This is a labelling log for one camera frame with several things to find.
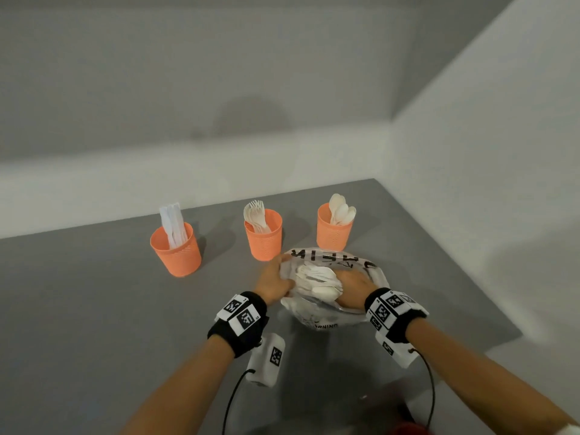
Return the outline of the person's left hand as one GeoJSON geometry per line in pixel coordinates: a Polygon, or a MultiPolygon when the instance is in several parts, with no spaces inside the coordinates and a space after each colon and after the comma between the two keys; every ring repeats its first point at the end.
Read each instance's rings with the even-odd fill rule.
{"type": "Polygon", "coordinates": [[[263,268],[253,292],[269,307],[285,297],[294,285],[293,279],[281,278],[279,271],[272,270],[271,260],[263,268]]]}

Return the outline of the person's right hand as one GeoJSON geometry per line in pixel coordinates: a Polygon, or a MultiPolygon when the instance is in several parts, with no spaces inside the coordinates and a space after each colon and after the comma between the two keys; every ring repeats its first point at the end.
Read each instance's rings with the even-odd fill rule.
{"type": "Polygon", "coordinates": [[[343,308],[365,310],[365,302],[378,287],[362,272],[355,269],[334,269],[335,271],[352,271],[352,292],[349,297],[337,298],[336,302],[343,308]]]}

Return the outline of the clear printed plastic bag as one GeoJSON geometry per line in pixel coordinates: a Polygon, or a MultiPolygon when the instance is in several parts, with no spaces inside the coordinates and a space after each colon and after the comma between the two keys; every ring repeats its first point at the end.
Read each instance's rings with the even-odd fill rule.
{"type": "MultiPolygon", "coordinates": [[[[280,268],[280,276],[295,280],[296,269],[302,264],[314,264],[334,269],[355,269],[365,274],[377,287],[389,288],[385,274],[370,260],[346,252],[321,248],[294,248],[286,252],[292,260],[280,268]]],[[[293,288],[281,304],[300,323],[314,330],[328,330],[367,322],[365,311],[343,308],[336,301],[326,303],[303,296],[293,288]]]]}

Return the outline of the person's right forearm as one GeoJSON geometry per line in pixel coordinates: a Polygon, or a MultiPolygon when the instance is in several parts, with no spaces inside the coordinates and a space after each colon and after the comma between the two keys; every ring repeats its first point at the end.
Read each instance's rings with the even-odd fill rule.
{"type": "Polygon", "coordinates": [[[580,424],[554,402],[426,319],[411,321],[405,336],[496,435],[580,435],[580,424]]]}

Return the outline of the person's left forearm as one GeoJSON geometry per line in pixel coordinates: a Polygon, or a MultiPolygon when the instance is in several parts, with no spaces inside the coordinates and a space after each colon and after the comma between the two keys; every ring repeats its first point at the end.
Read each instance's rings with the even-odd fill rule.
{"type": "Polygon", "coordinates": [[[230,345],[211,336],[143,402],[120,435],[196,435],[234,359],[230,345]]]}

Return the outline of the pile of white plastic cutlery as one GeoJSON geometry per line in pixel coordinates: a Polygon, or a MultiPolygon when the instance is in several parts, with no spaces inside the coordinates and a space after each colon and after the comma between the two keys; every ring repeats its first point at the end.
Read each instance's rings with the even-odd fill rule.
{"type": "Polygon", "coordinates": [[[342,283],[330,267],[302,264],[295,272],[296,291],[322,302],[332,303],[343,294],[342,283]]]}

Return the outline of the orange textured plastic cup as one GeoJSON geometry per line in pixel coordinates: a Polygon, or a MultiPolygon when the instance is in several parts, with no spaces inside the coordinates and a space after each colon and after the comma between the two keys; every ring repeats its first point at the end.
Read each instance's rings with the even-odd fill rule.
{"type": "Polygon", "coordinates": [[[317,211],[316,243],[325,250],[342,251],[347,245],[353,221],[345,225],[330,224],[329,203],[322,204],[317,211]]]}
{"type": "Polygon", "coordinates": [[[181,246],[170,249],[169,240],[163,227],[159,227],[150,237],[150,245],[166,267],[175,277],[185,277],[199,269],[202,263],[201,252],[191,224],[184,222],[187,241],[181,246]]]}
{"type": "Polygon", "coordinates": [[[256,233],[251,224],[244,222],[250,252],[261,262],[272,260],[281,253],[282,249],[282,216],[277,211],[265,209],[265,220],[271,233],[256,233]]]}

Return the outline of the bunch of white plastic forks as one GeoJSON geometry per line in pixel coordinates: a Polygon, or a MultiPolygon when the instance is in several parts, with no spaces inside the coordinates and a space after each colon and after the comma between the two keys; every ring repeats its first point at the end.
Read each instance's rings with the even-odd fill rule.
{"type": "Polygon", "coordinates": [[[257,234],[269,234],[272,232],[266,222],[265,205],[261,200],[254,199],[250,201],[243,209],[243,218],[257,234]]]}

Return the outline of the black wristband with marker tags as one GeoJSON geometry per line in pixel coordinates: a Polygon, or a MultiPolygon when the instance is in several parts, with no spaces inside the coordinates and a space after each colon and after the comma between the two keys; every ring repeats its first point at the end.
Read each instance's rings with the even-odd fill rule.
{"type": "Polygon", "coordinates": [[[234,295],[216,314],[207,338],[219,336],[239,358],[260,346],[263,331],[269,321],[267,304],[255,292],[234,295]]]}
{"type": "Polygon", "coordinates": [[[376,330],[376,338],[393,344],[409,344],[406,332],[410,323],[429,316],[429,312],[408,294],[388,288],[379,288],[367,296],[364,309],[366,318],[376,330]]]}

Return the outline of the bunch of white plastic knives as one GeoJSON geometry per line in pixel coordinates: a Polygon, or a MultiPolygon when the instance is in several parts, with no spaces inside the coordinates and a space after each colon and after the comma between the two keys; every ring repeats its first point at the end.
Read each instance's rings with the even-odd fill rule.
{"type": "Polygon", "coordinates": [[[188,234],[178,202],[159,208],[162,227],[168,238],[169,249],[178,248],[186,243],[188,234]]]}

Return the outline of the red object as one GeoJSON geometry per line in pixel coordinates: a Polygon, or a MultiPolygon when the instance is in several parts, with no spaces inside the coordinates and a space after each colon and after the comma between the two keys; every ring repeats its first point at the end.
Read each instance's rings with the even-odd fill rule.
{"type": "Polygon", "coordinates": [[[386,435],[433,435],[425,426],[417,424],[405,403],[396,406],[397,423],[386,435]]]}

